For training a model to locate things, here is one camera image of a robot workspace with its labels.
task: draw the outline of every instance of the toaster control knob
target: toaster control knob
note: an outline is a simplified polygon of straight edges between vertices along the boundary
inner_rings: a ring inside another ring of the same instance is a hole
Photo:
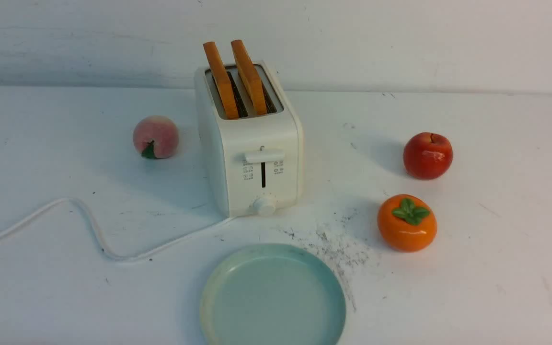
[[[273,214],[274,211],[276,211],[274,200],[266,196],[255,200],[253,207],[260,216],[269,216],[270,214]]]

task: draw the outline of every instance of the white toaster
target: white toaster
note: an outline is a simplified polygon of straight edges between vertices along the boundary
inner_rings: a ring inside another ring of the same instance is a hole
[[[239,118],[225,115],[209,67],[195,72],[202,155],[217,205],[228,217],[269,216],[302,194],[304,132],[291,103],[263,61],[252,63],[263,82],[267,114],[257,115],[238,75],[226,65]]]

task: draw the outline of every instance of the toaster lever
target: toaster lever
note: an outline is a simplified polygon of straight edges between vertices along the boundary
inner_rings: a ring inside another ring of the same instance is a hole
[[[244,159],[251,164],[265,163],[267,161],[279,161],[285,159],[285,151],[280,149],[249,151],[244,153]]]

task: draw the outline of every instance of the plate rim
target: plate rim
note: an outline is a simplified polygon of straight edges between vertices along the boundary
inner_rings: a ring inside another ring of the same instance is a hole
[[[282,248],[290,248],[294,249],[295,251],[299,251],[301,253],[305,253],[307,255],[310,255],[311,257],[318,260],[321,264],[323,264],[333,275],[335,280],[338,282],[340,292],[342,293],[342,300],[344,301],[344,321],[342,323],[342,329],[340,330],[340,334],[338,336],[336,344],[340,343],[340,340],[342,339],[342,336],[344,334],[344,330],[346,329],[346,323],[349,318],[349,302],[346,298],[346,293],[344,291],[344,286],[342,285],[343,282],[341,281],[340,277],[335,273],[335,271],[321,258],[314,255],[313,253],[310,253],[309,251],[302,249],[300,247],[297,247],[292,244],[286,244],[286,243],[260,243],[260,244],[251,244],[246,245],[237,251],[234,251],[233,253],[229,254],[227,257],[225,257],[219,264],[212,270],[212,273],[210,273],[210,276],[208,277],[208,280],[206,280],[206,283],[204,284],[204,289],[202,291],[201,295],[201,301],[199,303],[199,319],[201,323],[201,330],[202,334],[208,343],[208,345],[219,345],[218,339],[216,337],[216,332],[212,329],[211,325],[212,323],[208,320],[208,310],[206,306],[206,300],[208,298],[208,294],[210,293],[208,290],[214,290],[210,289],[211,286],[215,284],[215,280],[217,280],[221,276],[221,270],[227,266],[229,266],[229,262],[234,260],[237,256],[242,255],[246,252],[251,252],[256,249],[265,248],[265,247],[282,247]]]

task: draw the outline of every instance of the white wall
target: white wall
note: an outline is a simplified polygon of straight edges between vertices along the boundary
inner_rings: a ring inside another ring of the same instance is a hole
[[[0,84],[192,87],[232,39],[289,89],[552,92],[552,0],[0,0]]]

